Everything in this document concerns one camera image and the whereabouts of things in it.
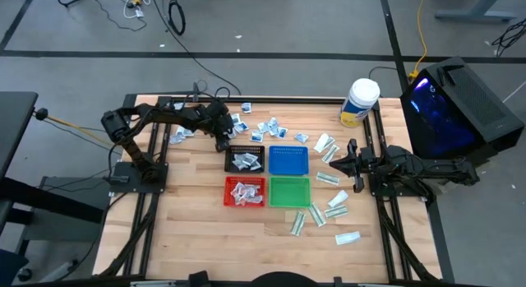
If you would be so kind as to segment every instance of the wooden table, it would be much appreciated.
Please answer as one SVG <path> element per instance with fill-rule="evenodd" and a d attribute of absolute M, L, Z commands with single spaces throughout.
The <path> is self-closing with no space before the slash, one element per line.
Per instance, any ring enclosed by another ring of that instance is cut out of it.
<path fill-rule="evenodd" d="M 155 104 L 157 99 L 157 95 L 138 95 L 136 104 Z M 388 144 L 411 150 L 399 100 L 382 99 L 380 105 Z M 345 202 L 349 214 L 328 219 L 327 225 L 318 228 L 310 213 L 303 210 L 306 223 L 301 237 L 295 237 L 289 231 L 296 209 L 223 206 L 224 180 L 228 176 L 224 172 L 224 153 L 215 152 L 215 139 L 198 131 L 195 137 L 168 147 L 168 184 L 159 201 L 146 278 L 186 280 L 188 274 L 206 270 L 211 280 L 240 281 L 253 280 L 271 271 L 293 271 L 318 282 L 331 282 L 335 276 L 341 276 L 344 282 L 387 282 L 375 199 L 367 188 L 362 193 L 353 193 L 353 180 L 322 162 L 325 152 L 319 154 L 312 149 L 320 135 L 327 132 L 340 147 L 335 159 L 344 157 L 350 138 L 356 138 L 360 147 L 366 145 L 363 127 L 346 128 L 339 124 L 337 104 L 252 104 L 250 114 L 242 113 L 240 103 L 228 103 L 228 107 L 230 113 L 240 113 L 251 130 L 271 117 L 288 128 L 284 140 L 265 134 L 262 143 L 267 152 L 265 171 L 268 171 L 268 146 L 300 146 L 294 136 L 298 132 L 307 134 L 312 201 L 324 210 L 327 201 L 344 189 L 349 194 Z M 370 121 L 379 150 L 376 126 L 373 119 Z M 164 127 L 159 129 L 156 152 L 163 130 Z M 150 132 L 151 125 L 135 138 L 142 150 L 147 149 Z M 258 145 L 249 141 L 250 133 L 238 135 L 231 144 Z M 318 171 L 337 175 L 340 185 L 316 181 Z M 137 195 L 130 193 L 108 213 L 94 274 L 105 269 L 128 240 L 136 199 Z M 399 197 L 399 206 L 408 245 L 433 275 L 441 277 L 424 203 L 416 197 Z M 360 241 L 336 245 L 336 234 L 353 231 L 360 231 Z M 391 243 L 397 274 L 402 278 L 398 248 L 392 239 Z M 137 272 L 139 260 L 136 258 L 132 273 Z"/>

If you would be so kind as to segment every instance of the concrete floor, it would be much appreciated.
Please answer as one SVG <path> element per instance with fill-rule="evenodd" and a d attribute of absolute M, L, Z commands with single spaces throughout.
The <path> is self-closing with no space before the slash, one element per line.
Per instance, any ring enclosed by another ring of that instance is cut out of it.
<path fill-rule="evenodd" d="M 0 1 L 0 31 L 12 23 L 25 0 Z M 100 0 L 121 25 L 137 28 L 122 17 L 119 0 Z M 181 41 L 194 52 L 355 53 L 392 55 L 380 0 L 179 0 L 187 15 Z M 437 21 L 443 8 L 470 7 L 476 0 L 426 0 L 422 25 L 431 56 L 492 57 L 492 41 L 506 25 Z M 526 16 L 526 0 L 499 0 L 495 9 Z M 422 53 L 416 28 L 420 0 L 389 0 L 404 56 Z M 66 9 L 56 0 L 34 0 L 6 50 L 71 52 L 181 52 L 165 32 L 152 5 L 144 7 L 148 26 L 136 33 L 119 30 L 106 20 L 94 0 Z M 526 38 L 504 57 L 526 57 Z M 234 82 L 244 95 L 345 95 L 374 66 L 393 62 L 202 59 L 210 70 Z M 406 72 L 413 63 L 404 64 Z M 471 64 L 472 69 L 504 99 L 524 82 L 526 64 Z M 378 70 L 382 94 L 401 93 L 393 71 Z M 104 111 L 122 104 L 125 94 L 190 90 L 204 79 L 209 88 L 224 86 L 187 58 L 25 58 L 0 57 L 2 90 L 39 93 L 37 108 L 86 127 L 100 127 Z M 506 104 L 526 120 L 526 90 Z M 521 171 L 526 139 L 482 167 L 482 181 L 439 196 L 442 222 L 457 282 L 518 286 L 526 279 L 526 185 Z M 82 177 L 106 166 L 107 152 L 49 126 L 31 121 L 8 175 L 36 185 L 42 176 Z M 9 225 L 0 248 L 12 250 L 21 227 Z M 82 257 L 89 243 L 30 245 L 28 258 L 35 278 L 66 260 Z M 87 277 L 95 256 L 71 278 Z"/>

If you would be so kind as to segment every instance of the purple light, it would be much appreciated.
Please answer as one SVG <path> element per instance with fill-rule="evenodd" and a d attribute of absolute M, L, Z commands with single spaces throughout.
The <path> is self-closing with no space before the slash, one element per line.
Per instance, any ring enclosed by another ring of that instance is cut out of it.
<path fill-rule="evenodd" d="M 414 89 L 416 90 L 418 88 L 421 88 L 421 87 L 425 86 L 427 83 L 429 83 L 429 81 L 427 80 L 427 78 L 424 78 L 420 82 L 418 82 L 417 87 L 415 87 Z"/>

